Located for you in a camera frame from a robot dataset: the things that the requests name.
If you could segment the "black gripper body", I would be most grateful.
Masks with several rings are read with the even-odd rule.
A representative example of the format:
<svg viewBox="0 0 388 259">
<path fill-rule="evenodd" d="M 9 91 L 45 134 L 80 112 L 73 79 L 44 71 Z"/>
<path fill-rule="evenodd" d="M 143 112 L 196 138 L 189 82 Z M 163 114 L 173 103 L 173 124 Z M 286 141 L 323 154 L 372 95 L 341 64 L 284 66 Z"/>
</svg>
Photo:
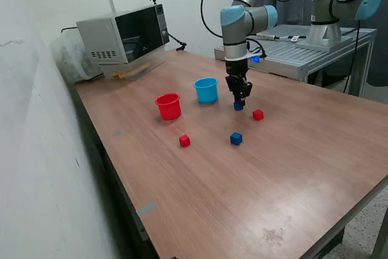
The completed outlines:
<svg viewBox="0 0 388 259">
<path fill-rule="evenodd" d="M 226 72 L 230 76 L 246 78 L 247 71 L 248 62 L 246 59 L 240 59 L 237 61 L 226 61 Z"/>
</svg>

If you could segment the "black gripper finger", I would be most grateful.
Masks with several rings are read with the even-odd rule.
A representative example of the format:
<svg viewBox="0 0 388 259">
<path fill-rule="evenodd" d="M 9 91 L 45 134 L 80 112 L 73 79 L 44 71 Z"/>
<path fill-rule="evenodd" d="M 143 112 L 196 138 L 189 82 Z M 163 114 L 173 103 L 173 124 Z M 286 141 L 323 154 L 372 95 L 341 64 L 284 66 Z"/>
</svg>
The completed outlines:
<svg viewBox="0 0 388 259">
<path fill-rule="evenodd" d="M 249 97 L 251 91 L 252 91 L 253 84 L 246 80 L 245 78 L 241 78 L 240 80 L 240 105 L 245 106 L 246 102 L 245 99 Z"/>
<path fill-rule="evenodd" d="M 229 90 L 233 93 L 234 102 L 240 102 L 240 78 L 235 75 L 226 76 L 226 82 Z"/>
</svg>

